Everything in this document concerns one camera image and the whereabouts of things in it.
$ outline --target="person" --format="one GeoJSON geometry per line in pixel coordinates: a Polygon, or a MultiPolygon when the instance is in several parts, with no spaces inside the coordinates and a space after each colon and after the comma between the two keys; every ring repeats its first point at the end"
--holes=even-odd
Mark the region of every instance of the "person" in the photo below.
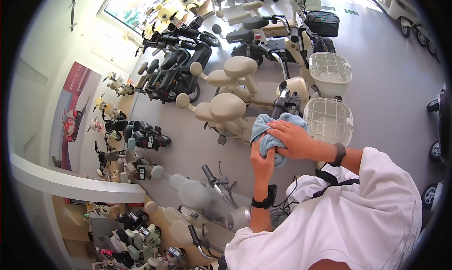
{"type": "Polygon", "coordinates": [[[252,204],[249,228],[238,230],[225,248],[229,270],[397,269],[421,229],[422,203],[411,176],[376,149],[313,140],[285,121],[267,125],[266,133],[287,148],[271,148],[264,159],[260,139],[252,144],[257,204],[252,204]],[[316,174],[333,175],[327,180],[338,183],[299,177],[286,191],[289,201],[299,204],[291,204],[291,214],[272,231],[268,206],[256,205],[268,198],[275,153],[318,161],[316,174]]]}

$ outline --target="light blue towel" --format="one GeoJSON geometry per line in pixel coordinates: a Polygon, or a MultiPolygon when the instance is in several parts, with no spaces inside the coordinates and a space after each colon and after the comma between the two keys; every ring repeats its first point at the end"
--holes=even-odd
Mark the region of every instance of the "light blue towel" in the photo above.
{"type": "MultiPolygon", "coordinates": [[[[267,114],[261,114],[261,115],[257,116],[257,119],[253,125],[253,134],[251,135],[250,147],[253,142],[255,142],[255,141],[257,142],[257,140],[259,140],[259,138],[261,137],[263,132],[267,131],[268,129],[271,129],[271,127],[267,126],[267,123],[270,123],[270,121],[273,121],[273,120],[274,119],[271,118],[270,116],[268,116],[267,114]]],[[[278,120],[288,121],[290,123],[293,123],[297,126],[302,127],[303,129],[305,129],[305,131],[308,131],[308,125],[303,120],[303,118],[298,115],[292,115],[290,113],[282,113],[278,120]]],[[[279,140],[279,138],[276,138],[268,133],[260,141],[260,146],[259,146],[260,155],[263,158],[266,158],[267,150],[272,147],[279,147],[279,148],[284,148],[284,149],[287,148],[286,145],[281,140],[279,140]]],[[[276,168],[282,167],[286,163],[286,161],[287,161],[287,157],[282,156],[279,153],[275,154],[275,167],[276,168]]]]}

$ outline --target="white t-shirt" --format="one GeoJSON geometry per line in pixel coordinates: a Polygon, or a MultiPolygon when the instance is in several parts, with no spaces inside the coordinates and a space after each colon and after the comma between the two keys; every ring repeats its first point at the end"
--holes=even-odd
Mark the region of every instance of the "white t-shirt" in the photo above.
{"type": "MultiPolygon", "coordinates": [[[[385,153],[366,147],[359,177],[343,167],[324,171],[338,182],[359,178],[360,184],[332,186],[302,176],[289,198],[300,204],[273,232],[242,228],[225,249],[229,270],[307,270],[329,259],[352,270],[396,269],[410,254],[422,221],[420,194],[410,174],[385,153]]],[[[293,182],[287,188],[290,194],[293,182]]]]}

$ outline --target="sleeve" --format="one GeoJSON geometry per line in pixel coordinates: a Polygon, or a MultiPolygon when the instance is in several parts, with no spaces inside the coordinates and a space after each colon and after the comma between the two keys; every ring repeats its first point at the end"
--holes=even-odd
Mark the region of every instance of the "sleeve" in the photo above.
{"type": "Polygon", "coordinates": [[[361,196],[366,199],[402,198],[421,203],[419,191],[408,172],[395,165],[387,154],[365,147],[359,168],[361,196]]]}
{"type": "Polygon", "coordinates": [[[267,231],[253,233],[248,227],[235,232],[234,238],[230,241],[224,253],[228,269],[258,270],[252,266],[252,258],[256,258],[257,250],[270,234],[267,231]]]}

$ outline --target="white plastic basket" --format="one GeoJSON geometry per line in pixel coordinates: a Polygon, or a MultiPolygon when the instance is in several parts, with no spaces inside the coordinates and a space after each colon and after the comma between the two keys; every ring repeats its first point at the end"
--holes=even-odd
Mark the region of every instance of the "white plastic basket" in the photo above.
{"type": "Polygon", "coordinates": [[[306,0],[305,7],[308,11],[320,11],[322,10],[322,3],[320,0],[306,0]]]}
{"type": "Polygon", "coordinates": [[[352,80],[352,67],[336,53],[316,52],[309,58],[309,72],[323,97],[339,97],[352,80]]]}
{"type": "Polygon", "coordinates": [[[306,104],[303,116],[313,139],[344,146],[350,143],[353,116],[347,104],[331,98],[313,98],[306,104]]]}

